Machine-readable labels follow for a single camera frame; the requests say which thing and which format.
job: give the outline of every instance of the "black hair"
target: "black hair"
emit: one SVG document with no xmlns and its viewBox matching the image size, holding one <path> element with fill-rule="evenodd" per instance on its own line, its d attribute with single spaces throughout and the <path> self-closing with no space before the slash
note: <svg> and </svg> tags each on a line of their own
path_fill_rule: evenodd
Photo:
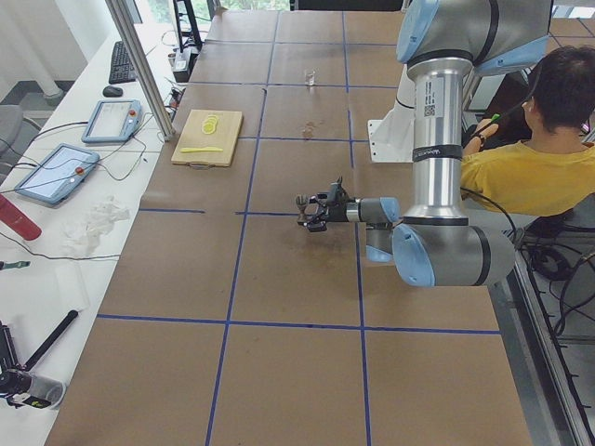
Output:
<svg viewBox="0 0 595 446">
<path fill-rule="evenodd" d="M 595 47 L 553 50 L 529 74 L 532 88 L 546 130 L 580 128 L 595 109 Z"/>
</svg>

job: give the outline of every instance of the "blue tablet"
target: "blue tablet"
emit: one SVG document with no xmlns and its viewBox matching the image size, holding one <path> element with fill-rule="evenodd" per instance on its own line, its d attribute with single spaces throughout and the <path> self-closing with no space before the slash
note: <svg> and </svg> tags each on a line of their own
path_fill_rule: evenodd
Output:
<svg viewBox="0 0 595 446">
<path fill-rule="evenodd" d="M 140 101 L 100 100 L 81 138 L 88 144 L 126 142 L 139 126 Z"/>
<path fill-rule="evenodd" d="M 68 197 L 99 162 L 99 154 L 60 144 L 16 187 L 15 192 L 57 204 Z"/>
</svg>

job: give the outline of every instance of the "person's hand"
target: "person's hand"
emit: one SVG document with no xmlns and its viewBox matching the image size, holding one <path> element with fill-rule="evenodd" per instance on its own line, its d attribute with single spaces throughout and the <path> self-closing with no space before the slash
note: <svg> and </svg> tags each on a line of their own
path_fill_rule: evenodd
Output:
<svg viewBox="0 0 595 446">
<path fill-rule="evenodd" d="M 482 128 L 484 128 L 486 125 L 490 124 L 492 122 L 491 119 L 482 119 L 480 121 L 479 124 L 477 124 L 477 130 L 481 130 Z M 498 124 L 493 123 L 491 125 L 489 125 L 488 127 L 486 127 L 484 130 L 482 130 L 480 133 L 485 137 L 485 138 L 489 138 L 491 137 L 495 132 L 498 131 Z"/>
</svg>

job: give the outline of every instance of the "black mouse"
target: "black mouse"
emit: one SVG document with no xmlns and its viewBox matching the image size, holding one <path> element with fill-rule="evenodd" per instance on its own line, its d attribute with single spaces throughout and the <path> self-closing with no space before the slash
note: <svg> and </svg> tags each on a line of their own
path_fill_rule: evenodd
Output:
<svg viewBox="0 0 595 446">
<path fill-rule="evenodd" d="M 120 98 L 124 94 L 124 90 L 119 86 L 108 85 L 103 88 L 103 96 L 106 98 Z"/>
</svg>

